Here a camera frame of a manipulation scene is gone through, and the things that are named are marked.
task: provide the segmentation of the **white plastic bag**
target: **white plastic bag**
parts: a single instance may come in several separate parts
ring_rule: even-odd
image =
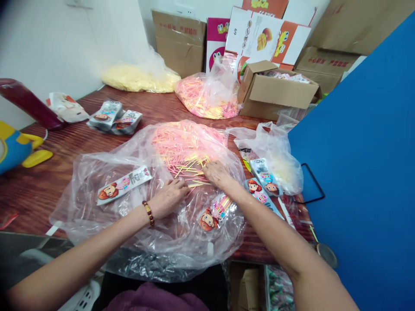
[[[64,93],[49,93],[46,105],[68,123],[76,123],[89,118],[83,107]]]
[[[192,114],[206,119],[236,117],[239,105],[239,82],[231,69],[216,59],[209,73],[196,73],[180,80],[175,93]]]
[[[293,196],[303,191],[303,170],[291,155],[287,132],[272,122],[258,124],[256,131],[232,127],[227,128],[226,132],[236,137],[234,142],[246,162],[267,159],[269,168],[286,195]]]
[[[143,54],[137,64],[119,63],[110,67],[102,75],[102,81],[122,91],[173,93],[180,76],[165,65],[151,46]]]

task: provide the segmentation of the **bag of yellow sticks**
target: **bag of yellow sticks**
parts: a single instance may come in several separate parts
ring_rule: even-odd
[[[175,93],[192,114],[205,119],[230,119],[242,107],[238,103],[239,83],[232,70],[216,60],[209,73],[196,73],[177,82]]]
[[[180,76],[164,64],[164,59],[150,46],[137,65],[119,63],[102,75],[102,81],[128,92],[173,93]]]

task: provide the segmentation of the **clear plastic bag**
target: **clear plastic bag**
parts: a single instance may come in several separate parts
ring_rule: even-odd
[[[249,161],[265,158],[270,170],[286,195],[303,191],[303,170],[301,164],[291,155],[288,134],[272,122],[260,123],[256,131],[244,127],[227,128],[234,135],[236,146],[242,158]]]
[[[221,60],[216,60],[209,73],[196,73],[180,80],[175,93],[194,115],[206,119],[236,117],[242,105],[238,104],[239,82]]]
[[[109,153],[78,156],[73,163],[72,181],[51,214],[50,222],[62,221],[60,228],[78,244],[127,215],[143,200],[152,198],[173,178],[165,162],[169,158],[161,154],[165,148],[160,147],[160,132],[168,133],[174,141],[178,135],[192,141],[189,146],[175,143],[178,151],[174,156],[208,156],[211,161],[220,160],[242,184],[243,169],[238,157],[227,149],[226,134],[188,120],[149,125]],[[106,205],[97,206],[98,189],[143,165],[153,176],[150,181]],[[184,282],[227,259],[243,240],[242,213],[232,206],[219,228],[207,232],[200,225],[201,213],[220,194],[210,184],[195,187],[175,212],[128,240],[109,260],[107,270],[134,279]]]
[[[138,64],[119,63],[104,72],[102,81],[128,92],[173,93],[180,76],[164,64],[164,59],[149,46]]]

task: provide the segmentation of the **blue panel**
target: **blue panel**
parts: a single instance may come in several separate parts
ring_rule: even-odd
[[[362,311],[415,308],[414,29],[415,13],[289,135],[326,193],[308,206],[317,236]]]

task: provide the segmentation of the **wrist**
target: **wrist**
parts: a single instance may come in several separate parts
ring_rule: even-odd
[[[231,194],[238,190],[241,185],[232,177],[229,177],[229,179],[225,180],[219,188],[226,193],[228,196],[231,196]]]
[[[135,232],[140,231],[142,228],[150,224],[150,218],[147,215],[146,209],[143,204],[137,206],[126,217],[128,226],[130,226]]]

